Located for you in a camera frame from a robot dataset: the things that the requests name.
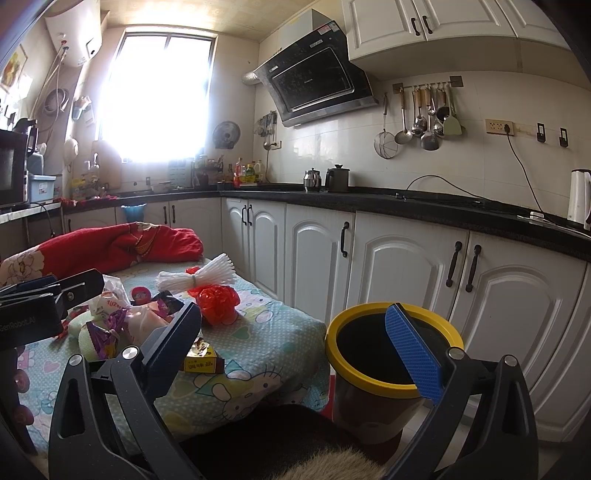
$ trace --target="hello kitty bedsheet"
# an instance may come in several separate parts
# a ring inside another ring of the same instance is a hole
[[[139,264],[113,276],[128,292],[136,286],[157,291],[162,270],[184,272],[191,264]],[[178,440],[209,432],[248,415],[261,401],[304,404],[322,410],[328,400],[330,367],[324,354],[323,322],[269,298],[237,277],[233,286],[241,298],[241,317],[232,325],[206,329],[203,335],[225,358],[219,375],[179,372],[165,397],[155,402],[164,422]],[[187,294],[179,298],[191,301]],[[29,433],[40,451],[47,451],[54,400],[67,360],[79,353],[71,337],[27,345],[18,359],[31,387],[21,403],[35,422]],[[113,418],[130,453],[137,447],[116,398],[109,399]]]

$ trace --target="white kettle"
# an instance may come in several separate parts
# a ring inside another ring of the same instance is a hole
[[[569,220],[591,230],[591,170],[578,168],[570,176]]]

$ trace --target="wall fan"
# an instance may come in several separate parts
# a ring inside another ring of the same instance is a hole
[[[219,150],[232,150],[240,139],[240,127],[230,120],[220,123],[213,131],[213,144]]]

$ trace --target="cutting board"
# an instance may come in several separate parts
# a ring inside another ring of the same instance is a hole
[[[92,142],[92,155],[97,154],[96,162],[99,169],[99,181],[108,183],[108,190],[121,188],[121,156],[117,150],[104,140]]]

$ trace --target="hanging strainer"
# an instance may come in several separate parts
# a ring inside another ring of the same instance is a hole
[[[384,93],[384,131],[374,140],[375,152],[382,158],[394,158],[398,151],[398,144],[390,132],[386,132],[386,115],[388,114],[388,94]]]

